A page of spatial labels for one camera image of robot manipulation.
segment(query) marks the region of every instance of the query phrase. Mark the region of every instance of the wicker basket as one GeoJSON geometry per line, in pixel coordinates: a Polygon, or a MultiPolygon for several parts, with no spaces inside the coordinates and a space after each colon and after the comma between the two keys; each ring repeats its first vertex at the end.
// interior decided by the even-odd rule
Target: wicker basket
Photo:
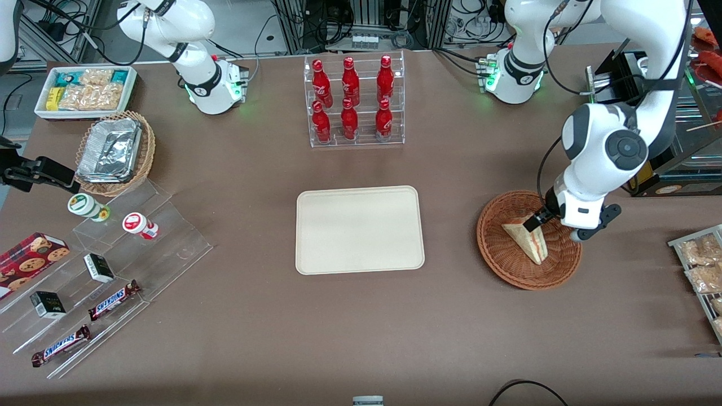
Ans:
{"type": "MultiPolygon", "coordinates": [[[[75,180],[80,183],[80,186],[88,193],[99,194],[107,197],[118,196],[122,191],[130,189],[133,185],[139,185],[143,179],[148,176],[150,167],[153,165],[153,154],[155,153],[155,135],[153,129],[150,128],[148,121],[143,116],[133,111],[124,111],[122,113],[113,114],[108,117],[104,117],[101,120],[120,120],[122,118],[132,118],[137,120],[143,126],[143,132],[141,134],[141,144],[138,148],[138,158],[136,160],[136,170],[133,178],[126,183],[90,183],[82,181],[77,176],[75,180]]],[[[75,164],[80,165],[80,159],[85,151],[85,143],[90,135],[90,129],[85,132],[83,140],[80,142],[80,148],[78,153],[75,155],[75,164]]]]}
{"type": "Polygon", "coordinates": [[[554,219],[541,227],[549,256],[535,264],[502,228],[514,217],[541,207],[532,191],[510,191],[495,197],[482,211],[477,223],[477,243],[492,271],[510,284],[527,290],[555,288],[576,271],[582,246],[571,240],[572,229],[554,219]]]}

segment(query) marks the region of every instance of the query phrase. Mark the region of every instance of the clear acrylic display stand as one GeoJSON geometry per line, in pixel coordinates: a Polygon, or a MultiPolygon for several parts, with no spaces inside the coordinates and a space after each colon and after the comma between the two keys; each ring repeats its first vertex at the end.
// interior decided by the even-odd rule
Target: clear acrylic display stand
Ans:
{"type": "Polygon", "coordinates": [[[308,116],[308,133],[310,135],[311,147],[358,147],[358,146],[384,146],[403,144],[406,141],[404,111],[404,54],[402,52],[385,53],[354,53],[354,65],[359,74],[361,87],[361,103],[356,106],[359,117],[359,134],[355,141],[349,141],[343,135],[341,124],[342,101],[344,99],[341,78],[344,74],[344,63],[341,59],[330,56],[306,56],[304,60],[304,80],[306,94],[306,114],[308,116]],[[391,70],[393,70],[393,97],[389,109],[393,114],[391,122],[391,138],[387,142],[379,142],[376,139],[376,112],[378,111],[378,100],[376,98],[376,77],[381,65],[381,56],[391,57],[391,70]],[[323,70],[331,80],[331,95],[334,97],[334,105],[326,109],[326,114],[331,120],[331,142],[321,144],[318,141],[313,128],[311,116],[313,110],[311,103],[316,99],[313,92],[313,69],[311,62],[320,59],[323,62],[323,70]]]}
{"type": "Polygon", "coordinates": [[[108,202],[110,218],[103,223],[90,219],[80,223],[65,241],[71,248],[66,260],[46,270],[42,279],[31,281],[7,298],[0,314],[2,338],[13,353],[27,359],[50,347],[87,324],[89,342],[53,357],[37,368],[47,378],[60,378],[123,325],[148,307],[168,285],[211,250],[200,232],[170,202],[170,195],[146,180],[108,202]],[[140,212],[158,224],[159,235],[152,240],[129,234],[121,222],[130,212],[140,212]],[[83,257],[92,252],[105,257],[113,270],[111,283],[93,280],[83,257]],[[88,310],[135,279],[142,289],[118,308],[90,321],[88,310]],[[60,319],[43,319],[30,302],[31,292],[44,290],[58,294],[67,314],[60,319]]]}
{"type": "MultiPolygon", "coordinates": [[[[690,270],[692,270],[694,265],[690,265],[689,260],[682,253],[682,243],[687,241],[693,241],[697,238],[708,236],[710,234],[715,237],[717,243],[720,245],[720,247],[722,247],[722,225],[717,225],[715,227],[702,230],[698,233],[689,234],[688,236],[678,238],[667,243],[667,245],[674,248],[674,252],[677,253],[679,260],[684,267],[684,275],[687,276],[687,279],[692,284],[693,289],[695,286],[695,281],[693,281],[691,278],[690,270]]],[[[710,322],[710,324],[712,324],[712,320],[722,316],[720,314],[717,314],[714,307],[712,306],[712,301],[716,298],[721,297],[722,293],[699,293],[695,289],[695,295],[697,295],[697,298],[700,300],[700,303],[702,304],[702,309],[704,309],[705,315],[707,316],[707,320],[710,322]]],[[[717,341],[720,343],[720,345],[722,345],[722,334],[720,334],[720,332],[714,326],[712,326],[712,330],[717,336],[717,341]]]]}

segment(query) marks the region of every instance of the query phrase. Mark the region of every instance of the red bottle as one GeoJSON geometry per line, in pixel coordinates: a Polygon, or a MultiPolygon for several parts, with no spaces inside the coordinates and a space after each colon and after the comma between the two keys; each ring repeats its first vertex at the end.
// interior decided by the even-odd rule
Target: red bottle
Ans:
{"type": "Polygon", "coordinates": [[[359,134],[359,116],[354,109],[354,103],[349,98],[344,99],[341,122],[344,125],[344,137],[349,141],[354,141],[359,134]]]}
{"type": "Polygon", "coordinates": [[[323,103],[325,108],[331,108],[334,105],[334,97],[331,96],[331,81],[329,76],[323,71],[323,62],[316,59],[313,65],[313,92],[316,99],[323,103]]]}
{"type": "Polygon", "coordinates": [[[379,142],[387,142],[391,138],[391,120],[393,114],[388,109],[388,99],[384,98],[379,102],[376,112],[376,139],[379,142]]]}
{"type": "Polygon", "coordinates": [[[391,57],[388,55],[381,56],[381,69],[376,77],[376,98],[378,102],[384,98],[391,99],[393,95],[393,71],[391,71],[391,57]]]}
{"type": "Polygon", "coordinates": [[[323,111],[323,105],[320,101],[314,100],[311,106],[313,107],[311,121],[313,121],[313,128],[316,131],[318,142],[328,144],[331,142],[331,122],[329,121],[329,116],[323,111]]]}
{"type": "Polygon", "coordinates": [[[344,85],[344,97],[351,99],[354,106],[361,103],[361,89],[359,85],[359,74],[354,68],[352,57],[344,58],[344,76],[341,78],[344,85]]]}

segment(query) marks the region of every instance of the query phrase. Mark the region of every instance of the brown tablecloth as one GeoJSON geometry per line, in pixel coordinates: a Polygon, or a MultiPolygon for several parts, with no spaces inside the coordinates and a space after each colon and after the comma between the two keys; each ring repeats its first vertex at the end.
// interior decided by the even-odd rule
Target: brown tablecloth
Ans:
{"type": "MultiPolygon", "coordinates": [[[[584,66],[611,49],[561,46],[552,65],[581,89],[584,66]]],[[[382,394],[389,406],[484,405],[525,378],[571,405],[719,405],[722,360],[693,358],[719,348],[666,242],[722,223],[722,199],[615,192],[608,202],[622,216],[585,244],[569,282],[513,288],[484,264],[477,217],[497,194],[534,188],[540,158],[584,100],[546,78],[528,103],[505,105],[433,53],[405,56],[407,142],[363,151],[309,147],[303,58],[264,59],[248,102],[221,116],[189,103],[170,64],[138,65],[131,107],[156,134],[151,178],[217,247],[60,380],[2,347],[0,404],[330,406],[382,394]],[[419,192],[424,267],[296,272],[298,194],[390,185],[419,192]]],[[[74,166],[87,126],[38,119],[25,155],[74,166]]],[[[552,154],[544,188],[567,164],[552,154]]],[[[70,232],[80,219],[68,196],[11,191],[0,251],[34,231],[70,232]]]]}

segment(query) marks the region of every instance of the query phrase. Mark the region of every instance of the cookie box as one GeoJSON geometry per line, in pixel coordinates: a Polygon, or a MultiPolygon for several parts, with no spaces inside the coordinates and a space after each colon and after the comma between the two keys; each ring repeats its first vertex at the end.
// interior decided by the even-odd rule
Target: cookie box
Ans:
{"type": "Polygon", "coordinates": [[[34,233],[0,255],[0,300],[70,253],[64,241],[34,233]]]}

